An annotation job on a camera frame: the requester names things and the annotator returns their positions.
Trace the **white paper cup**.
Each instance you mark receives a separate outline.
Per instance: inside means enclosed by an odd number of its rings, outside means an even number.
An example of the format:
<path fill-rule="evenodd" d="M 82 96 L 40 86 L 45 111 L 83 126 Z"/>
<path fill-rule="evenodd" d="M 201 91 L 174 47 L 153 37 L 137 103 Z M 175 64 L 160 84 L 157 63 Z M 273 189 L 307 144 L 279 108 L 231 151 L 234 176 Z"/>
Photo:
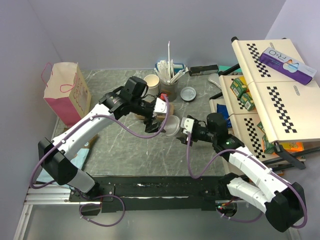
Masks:
<path fill-rule="evenodd" d="M 178 116 L 170 115 L 163 129 L 165 131 L 164 134 L 167 137 L 175 136 L 180 130 L 180 124 L 181 124 L 181 121 Z"/>

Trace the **grey straw holder cup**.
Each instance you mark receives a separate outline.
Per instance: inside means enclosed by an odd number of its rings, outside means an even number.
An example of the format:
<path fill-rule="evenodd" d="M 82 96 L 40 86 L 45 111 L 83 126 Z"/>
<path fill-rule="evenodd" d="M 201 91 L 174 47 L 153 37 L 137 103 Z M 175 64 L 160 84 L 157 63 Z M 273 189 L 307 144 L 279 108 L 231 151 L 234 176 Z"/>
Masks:
<path fill-rule="evenodd" d="M 168 101 L 173 102 L 177 98 L 178 84 L 178 81 L 173 84 L 168 84 L 166 81 L 160 79 L 159 91 L 167 94 Z"/>

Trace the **brown pulp cup carrier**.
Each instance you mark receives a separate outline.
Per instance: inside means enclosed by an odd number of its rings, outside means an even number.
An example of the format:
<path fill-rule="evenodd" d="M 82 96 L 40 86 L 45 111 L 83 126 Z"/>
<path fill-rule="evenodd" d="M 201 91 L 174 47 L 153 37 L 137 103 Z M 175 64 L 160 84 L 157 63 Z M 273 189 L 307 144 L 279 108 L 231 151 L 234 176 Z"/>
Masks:
<path fill-rule="evenodd" d="M 168 107 L 167 102 L 160 98 L 156 98 L 152 102 L 141 100 L 133 110 L 133 113 L 145 120 L 155 118 L 158 121 L 163 121 L 167 113 L 169 116 L 173 115 L 174 106 L 169 103 Z"/>

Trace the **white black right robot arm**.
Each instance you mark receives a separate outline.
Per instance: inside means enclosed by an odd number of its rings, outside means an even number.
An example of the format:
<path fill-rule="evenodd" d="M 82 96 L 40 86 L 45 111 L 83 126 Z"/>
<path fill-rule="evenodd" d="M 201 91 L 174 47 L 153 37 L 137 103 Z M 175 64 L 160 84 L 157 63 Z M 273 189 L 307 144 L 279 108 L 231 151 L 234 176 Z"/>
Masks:
<path fill-rule="evenodd" d="M 219 183 L 218 193 L 223 199 L 231 197 L 245 200 L 265 215 L 268 222 L 279 232 L 289 228 L 303 228 L 308 221 L 304 189 L 297 182 L 290 183 L 275 174 L 259 161 L 245 144 L 230 134 L 221 113 L 210 113 L 206 124 L 188 115 L 181 120 L 183 144 L 192 142 L 211 143 L 216 156 L 241 170 L 251 182 L 229 173 Z"/>

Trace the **stack of white paper cups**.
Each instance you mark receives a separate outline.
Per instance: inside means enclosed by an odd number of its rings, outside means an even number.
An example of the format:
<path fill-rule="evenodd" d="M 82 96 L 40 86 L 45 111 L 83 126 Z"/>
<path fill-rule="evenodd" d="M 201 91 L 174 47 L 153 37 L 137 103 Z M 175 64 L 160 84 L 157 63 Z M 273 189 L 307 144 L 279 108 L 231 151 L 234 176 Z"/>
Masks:
<path fill-rule="evenodd" d="M 160 91 L 160 79 L 157 75 L 155 74 L 149 74 L 144 77 L 143 79 L 148 86 L 147 94 L 156 96 L 159 94 Z"/>

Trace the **tall wrapped straw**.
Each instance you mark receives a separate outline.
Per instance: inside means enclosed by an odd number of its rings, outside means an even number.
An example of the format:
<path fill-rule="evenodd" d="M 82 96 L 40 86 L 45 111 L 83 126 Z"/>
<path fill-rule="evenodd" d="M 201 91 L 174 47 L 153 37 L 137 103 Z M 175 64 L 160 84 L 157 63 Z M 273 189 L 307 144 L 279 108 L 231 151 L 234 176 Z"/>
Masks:
<path fill-rule="evenodd" d="M 168 66 L 168 79 L 171 79 L 171 52 L 170 52 L 170 41 L 168 41 L 168 44 L 167 44 L 167 66 Z"/>

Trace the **green box lower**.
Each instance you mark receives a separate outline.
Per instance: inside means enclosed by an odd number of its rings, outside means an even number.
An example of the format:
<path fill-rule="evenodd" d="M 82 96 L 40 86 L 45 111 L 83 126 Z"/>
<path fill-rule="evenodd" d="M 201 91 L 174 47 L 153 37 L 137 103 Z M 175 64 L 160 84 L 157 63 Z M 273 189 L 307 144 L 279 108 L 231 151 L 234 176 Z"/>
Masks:
<path fill-rule="evenodd" d="M 256 108 L 252 95 L 249 91 L 242 94 L 240 102 L 244 105 L 247 111 L 252 111 Z"/>

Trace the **green box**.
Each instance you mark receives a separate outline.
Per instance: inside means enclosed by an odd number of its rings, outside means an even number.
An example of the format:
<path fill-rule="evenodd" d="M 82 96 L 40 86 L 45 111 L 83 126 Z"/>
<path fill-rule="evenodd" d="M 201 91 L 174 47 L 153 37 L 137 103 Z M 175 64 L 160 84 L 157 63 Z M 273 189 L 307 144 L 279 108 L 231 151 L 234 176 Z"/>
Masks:
<path fill-rule="evenodd" d="M 247 82 L 243 76 L 234 78 L 230 85 L 230 89 L 237 99 L 240 99 L 244 93 L 249 91 Z"/>
<path fill-rule="evenodd" d="M 242 94 L 240 102 L 244 105 L 247 111 L 252 111 L 256 108 L 252 95 L 249 91 Z"/>

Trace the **green box upper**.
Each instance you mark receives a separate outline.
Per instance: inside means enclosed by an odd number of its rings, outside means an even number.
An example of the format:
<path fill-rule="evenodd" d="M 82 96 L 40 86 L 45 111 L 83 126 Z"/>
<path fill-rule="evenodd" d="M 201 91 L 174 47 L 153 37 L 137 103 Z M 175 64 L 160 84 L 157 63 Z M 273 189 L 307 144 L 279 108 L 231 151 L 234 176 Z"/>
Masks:
<path fill-rule="evenodd" d="M 247 82 L 243 76 L 234 78 L 230 85 L 230 89 L 237 99 L 240 99 L 244 93 L 249 91 Z"/>

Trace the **blue white box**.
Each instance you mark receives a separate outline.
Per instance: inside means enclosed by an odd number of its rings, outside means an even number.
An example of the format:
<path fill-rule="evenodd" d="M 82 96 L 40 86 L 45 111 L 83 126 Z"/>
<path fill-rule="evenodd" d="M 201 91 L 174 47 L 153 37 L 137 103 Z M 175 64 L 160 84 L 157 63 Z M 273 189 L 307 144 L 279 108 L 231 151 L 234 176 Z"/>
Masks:
<path fill-rule="evenodd" d="M 165 60 L 161 60 L 155 64 L 155 69 L 160 72 L 160 70 L 169 69 L 169 65 Z M 179 71 L 188 71 L 188 68 L 182 63 L 170 63 L 170 71 L 177 74 Z"/>

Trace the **green orange juice carton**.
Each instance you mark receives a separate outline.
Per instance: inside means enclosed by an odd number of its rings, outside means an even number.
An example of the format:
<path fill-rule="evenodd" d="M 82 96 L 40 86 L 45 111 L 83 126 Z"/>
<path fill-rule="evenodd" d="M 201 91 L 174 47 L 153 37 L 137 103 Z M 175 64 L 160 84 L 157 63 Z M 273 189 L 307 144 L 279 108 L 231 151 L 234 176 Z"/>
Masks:
<path fill-rule="evenodd" d="M 261 143 L 262 143 L 262 150 L 264 154 L 268 154 L 268 155 L 275 155 L 275 150 L 274 150 L 274 144 L 270 143 L 267 136 L 264 134 L 262 139 L 261 139 Z"/>

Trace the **black rectangular box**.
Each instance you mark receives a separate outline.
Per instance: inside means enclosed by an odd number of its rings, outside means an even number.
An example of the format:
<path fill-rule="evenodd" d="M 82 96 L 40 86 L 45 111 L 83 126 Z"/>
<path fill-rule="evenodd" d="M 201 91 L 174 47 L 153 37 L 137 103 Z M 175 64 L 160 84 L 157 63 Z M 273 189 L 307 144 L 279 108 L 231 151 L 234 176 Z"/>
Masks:
<path fill-rule="evenodd" d="M 217 64 L 205 65 L 205 66 L 193 66 L 190 67 L 188 74 L 190 76 L 201 76 L 216 74 L 219 71 L 219 66 Z"/>

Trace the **pink white paper bag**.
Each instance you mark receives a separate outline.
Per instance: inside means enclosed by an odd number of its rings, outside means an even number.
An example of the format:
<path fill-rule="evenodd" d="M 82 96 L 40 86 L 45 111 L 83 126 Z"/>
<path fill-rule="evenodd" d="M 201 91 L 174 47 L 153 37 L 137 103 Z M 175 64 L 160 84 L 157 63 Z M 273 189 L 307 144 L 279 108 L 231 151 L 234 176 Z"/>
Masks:
<path fill-rule="evenodd" d="M 92 95 L 78 63 L 47 63 L 49 80 L 41 77 L 45 84 L 43 99 L 67 127 L 72 127 L 90 110 Z"/>

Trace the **purple white R&O box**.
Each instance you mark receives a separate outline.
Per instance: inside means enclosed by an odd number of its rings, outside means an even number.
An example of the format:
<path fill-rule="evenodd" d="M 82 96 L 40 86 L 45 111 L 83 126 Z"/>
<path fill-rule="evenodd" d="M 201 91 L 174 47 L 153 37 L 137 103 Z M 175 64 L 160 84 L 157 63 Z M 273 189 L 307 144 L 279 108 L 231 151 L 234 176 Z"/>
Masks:
<path fill-rule="evenodd" d="M 260 55 L 259 61 L 303 85 L 309 84 L 317 73 L 316 69 L 271 47 Z"/>

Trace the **aluminium rail frame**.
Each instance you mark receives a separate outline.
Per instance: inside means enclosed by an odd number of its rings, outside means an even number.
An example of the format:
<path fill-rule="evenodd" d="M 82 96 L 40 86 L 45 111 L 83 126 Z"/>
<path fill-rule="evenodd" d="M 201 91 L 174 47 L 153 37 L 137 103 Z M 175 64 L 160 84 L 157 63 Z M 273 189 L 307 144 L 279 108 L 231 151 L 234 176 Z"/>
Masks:
<path fill-rule="evenodd" d="M 219 177 L 109 176 L 103 200 L 68 188 L 30 189 L 16 240 L 288 240 L 259 210 L 218 190 Z"/>

